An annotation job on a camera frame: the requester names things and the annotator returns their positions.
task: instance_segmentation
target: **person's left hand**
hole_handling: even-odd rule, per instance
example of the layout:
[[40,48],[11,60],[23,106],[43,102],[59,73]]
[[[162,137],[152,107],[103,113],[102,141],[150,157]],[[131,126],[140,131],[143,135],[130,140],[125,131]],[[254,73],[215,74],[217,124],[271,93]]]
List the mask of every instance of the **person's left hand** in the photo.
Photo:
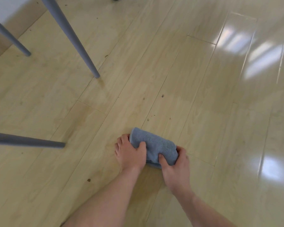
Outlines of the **person's left hand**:
[[121,165],[121,170],[137,169],[139,172],[146,164],[146,143],[140,142],[135,149],[129,142],[129,134],[124,134],[115,143],[115,156]]

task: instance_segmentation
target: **baseboard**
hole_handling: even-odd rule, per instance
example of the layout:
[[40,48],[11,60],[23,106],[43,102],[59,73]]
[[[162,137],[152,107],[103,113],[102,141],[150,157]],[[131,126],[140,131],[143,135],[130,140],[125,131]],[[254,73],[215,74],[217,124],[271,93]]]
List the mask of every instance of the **baseboard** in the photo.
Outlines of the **baseboard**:
[[[15,38],[19,38],[45,11],[41,0],[29,0],[3,25]],[[9,40],[0,34],[0,56],[10,46]]]

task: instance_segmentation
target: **folded towel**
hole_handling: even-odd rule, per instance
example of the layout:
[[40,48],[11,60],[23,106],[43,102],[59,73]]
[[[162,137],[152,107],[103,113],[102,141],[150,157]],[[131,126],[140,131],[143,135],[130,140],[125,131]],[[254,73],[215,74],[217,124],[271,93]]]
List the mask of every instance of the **folded towel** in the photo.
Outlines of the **folded towel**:
[[138,148],[140,142],[146,142],[146,163],[150,166],[161,168],[158,159],[159,153],[165,157],[170,166],[176,163],[178,158],[177,147],[170,140],[135,127],[131,130],[129,141],[134,148]]

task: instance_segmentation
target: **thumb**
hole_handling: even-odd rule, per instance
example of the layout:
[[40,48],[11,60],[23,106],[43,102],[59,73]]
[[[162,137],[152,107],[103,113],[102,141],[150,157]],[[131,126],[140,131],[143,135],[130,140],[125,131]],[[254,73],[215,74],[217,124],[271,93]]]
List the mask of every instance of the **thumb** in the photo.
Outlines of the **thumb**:
[[146,150],[146,142],[140,142],[138,149]]
[[169,166],[163,154],[159,154],[159,163],[161,164],[162,169]]

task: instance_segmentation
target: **gray metal leg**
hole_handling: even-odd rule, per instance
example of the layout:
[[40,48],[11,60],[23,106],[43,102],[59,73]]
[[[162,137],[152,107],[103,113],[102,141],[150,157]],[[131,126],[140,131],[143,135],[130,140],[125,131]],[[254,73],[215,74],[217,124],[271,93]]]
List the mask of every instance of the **gray metal leg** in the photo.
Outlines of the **gray metal leg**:
[[71,25],[69,24],[68,20],[66,19],[62,10],[60,9],[56,0],[42,0],[42,2],[47,7],[47,9],[49,10],[53,18],[56,20],[58,25],[61,27],[65,35],[72,42],[73,46],[80,54],[82,59],[85,61],[86,65],[89,67],[91,72],[94,74],[96,78],[99,78],[100,75],[97,68],[94,66],[93,62],[88,56],[86,50],[84,49],[83,45],[81,44],[79,38],[75,34],[74,30],[72,29]]
[[21,52],[26,56],[30,56],[31,53],[23,46],[2,24],[0,24],[0,33],[5,36],[11,43],[13,43]]
[[0,133],[0,145],[63,148],[65,143]]

